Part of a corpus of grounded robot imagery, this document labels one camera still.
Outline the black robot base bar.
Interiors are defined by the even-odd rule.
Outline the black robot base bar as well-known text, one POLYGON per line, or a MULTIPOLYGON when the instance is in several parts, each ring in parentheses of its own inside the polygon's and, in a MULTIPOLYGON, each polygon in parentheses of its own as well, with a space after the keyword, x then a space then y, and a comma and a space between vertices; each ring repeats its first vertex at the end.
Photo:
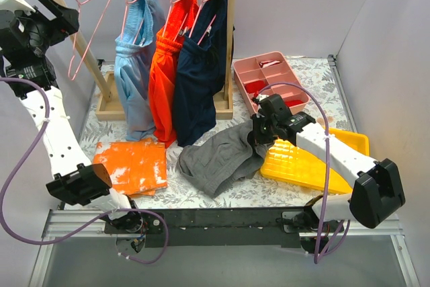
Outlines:
POLYGON ((155 209, 132 218, 147 248, 260 246, 300 247, 300 233, 316 239, 319 219, 308 207, 155 209))

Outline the grey shorts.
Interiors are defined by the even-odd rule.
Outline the grey shorts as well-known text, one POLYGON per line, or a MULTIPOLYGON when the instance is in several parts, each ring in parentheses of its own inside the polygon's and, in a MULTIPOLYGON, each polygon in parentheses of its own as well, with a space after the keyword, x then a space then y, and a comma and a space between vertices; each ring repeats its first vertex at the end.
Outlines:
POLYGON ((252 122, 246 121, 216 133, 200 146, 183 148, 177 168, 192 186, 215 198, 234 182, 252 178, 271 146, 257 145, 252 122))

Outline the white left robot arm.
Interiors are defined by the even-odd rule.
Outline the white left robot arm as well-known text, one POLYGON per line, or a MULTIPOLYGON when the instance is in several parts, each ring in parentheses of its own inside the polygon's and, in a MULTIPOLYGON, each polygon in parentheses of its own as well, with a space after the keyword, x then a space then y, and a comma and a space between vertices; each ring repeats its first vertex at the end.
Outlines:
POLYGON ((143 217, 131 200, 112 187, 102 164, 93 164, 82 151, 65 112, 62 92, 46 51, 79 30, 77 10, 54 0, 39 0, 54 19, 24 0, 1 0, 1 76, 32 116, 50 159, 50 195, 66 204, 92 206, 120 219, 128 233, 142 228, 143 217))

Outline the orange white cloth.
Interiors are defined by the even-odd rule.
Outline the orange white cloth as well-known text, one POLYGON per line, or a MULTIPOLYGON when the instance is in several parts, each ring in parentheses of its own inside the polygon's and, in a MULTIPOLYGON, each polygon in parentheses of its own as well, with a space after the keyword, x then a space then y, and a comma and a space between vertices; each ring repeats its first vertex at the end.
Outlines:
POLYGON ((93 163, 103 164, 113 188, 132 198, 154 196, 168 186, 165 145, 152 138, 98 142, 93 163))

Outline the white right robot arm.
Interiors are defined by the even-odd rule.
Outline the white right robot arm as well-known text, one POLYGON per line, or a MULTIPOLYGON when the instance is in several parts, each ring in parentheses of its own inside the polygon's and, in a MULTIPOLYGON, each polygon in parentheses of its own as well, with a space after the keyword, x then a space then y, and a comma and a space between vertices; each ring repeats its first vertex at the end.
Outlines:
POLYGON ((251 116, 256 144, 286 140, 324 162, 352 187, 350 194, 309 201, 304 206, 304 223, 309 230, 322 230, 331 220, 356 220, 374 229, 405 204, 395 162, 377 161, 352 149, 307 113, 293 114, 278 94, 258 95, 253 101, 259 106, 251 116))

